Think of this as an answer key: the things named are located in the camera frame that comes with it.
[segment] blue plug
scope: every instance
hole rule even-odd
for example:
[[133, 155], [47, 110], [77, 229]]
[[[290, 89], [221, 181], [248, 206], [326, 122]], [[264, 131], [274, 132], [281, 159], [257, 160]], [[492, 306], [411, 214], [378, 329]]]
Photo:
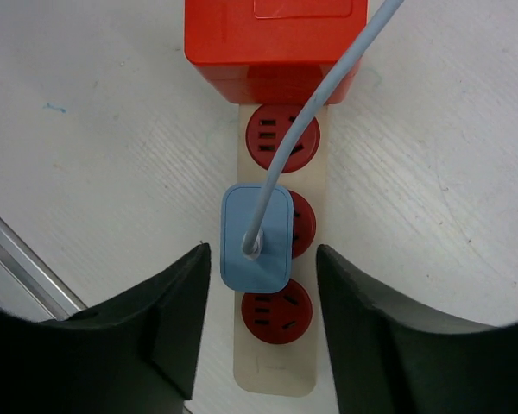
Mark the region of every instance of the blue plug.
[[242, 251], [261, 184], [236, 184], [224, 194], [221, 212], [221, 277], [234, 291], [275, 293], [292, 272], [294, 202], [288, 190], [277, 185], [262, 220], [260, 250]]

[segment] cable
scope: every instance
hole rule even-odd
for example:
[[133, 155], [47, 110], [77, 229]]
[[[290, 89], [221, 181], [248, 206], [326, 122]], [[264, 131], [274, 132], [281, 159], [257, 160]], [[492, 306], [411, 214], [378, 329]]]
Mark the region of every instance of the cable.
[[402, 5], [403, 1], [404, 0], [384, 1], [382, 6], [380, 6], [380, 9], [378, 9], [378, 11], [372, 16], [372, 19], [370, 19], [370, 22], [365, 26], [363, 31], [345, 51], [336, 65], [334, 65], [328, 72], [322, 82], [320, 82], [317, 90], [313, 92], [299, 115], [295, 118], [294, 123], [284, 136], [284, 139], [278, 147], [275, 157], [268, 168], [267, 179], [259, 193], [259, 199], [257, 200], [256, 209], [253, 213], [250, 227], [243, 238], [242, 250], [244, 254], [250, 255], [258, 253], [256, 252], [256, 246], [261, 244], [258, 240], [259, 229], [261, 228], [262, 219], [267, 210], [268, 201], [272, 196], [276, 182], [278, 181], [278, 178], [282, 173], [282, 169], [286, 165], [287, 159], [292, 153], [295, 144], [305, 132], [315, 115], [317, 115], [320, 108], [336, 90], [345, 75], [349, 73], [351, 68], [358, 62], [361, 56], [363, 56], [366, 49], [369, 48], [370, 44], [380, 34], [397, 9]]

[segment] beige power strip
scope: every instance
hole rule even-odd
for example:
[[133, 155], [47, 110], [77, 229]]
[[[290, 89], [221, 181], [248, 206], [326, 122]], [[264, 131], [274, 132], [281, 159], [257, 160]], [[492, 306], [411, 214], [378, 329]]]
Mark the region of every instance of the beige power strip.
[[[263, 182], [266, 170], [251, 158], [246, 146], [248, 121], [259, 105], [241, 105], [238, 126], [239, 183]], [[241, 304], [243, 293], [235, 294], [234, 317], [234, 378], [246, 391], [301, 397], [313, 390], [317, 378], [319, 343], [319, 291], [315, 255], [323, 229], [328, 155], [327, 107], [317, 114], [320, 144], [309, 163], [296, 172], [282, 174], [279, 184], [303, 196], [313, 207], [317, 231], [311, 247], [293, 260], [292, 279], [299, 282], [313, 302], [313, 320], [305, 334], [285, 345], [271, 345], [251, 334], [244, 324]]]

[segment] red circular socket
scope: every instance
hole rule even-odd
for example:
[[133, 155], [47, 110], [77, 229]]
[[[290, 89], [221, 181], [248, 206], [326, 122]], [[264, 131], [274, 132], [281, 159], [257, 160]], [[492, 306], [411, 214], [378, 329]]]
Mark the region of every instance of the red circular socket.
[[292, 257], [301, 256], [313, 243], [317, 231], [317, 220], [311, 205], [297, 192], [290, 191], [294, 201], [294, 241]]
[[[284, 135], [301, 111], [299, 105], [263, 105], [251, 116], [245, 131], [245, 142], [251, 158], [268, 169]], [[316, 118], [295, 144], [282, 170], [292, 173], [306, 166], [319, 149], [320, 127]]]
[[282, 345], [305, 334], [313, 319], [313, 305], [303, 286], [290, 279], [277, 293], [243, 295], [242, 316], [257, 339]]

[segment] tabletop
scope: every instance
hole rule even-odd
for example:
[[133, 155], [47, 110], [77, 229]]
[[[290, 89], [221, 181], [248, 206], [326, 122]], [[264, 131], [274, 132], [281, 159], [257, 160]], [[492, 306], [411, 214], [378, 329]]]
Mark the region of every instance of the tabletop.
[[[307, 397], [232, 378], [218, 244], [237, 106], [186, 61], [183, 13], [182, 0], [0, 0], [0, 216], [88, 305], [210, 242], [188, 407], [336, 414], [324, 338]], [[406, 0], [330, 127], [323, 241], [434, 308], [518, 320], [518, 0]]]

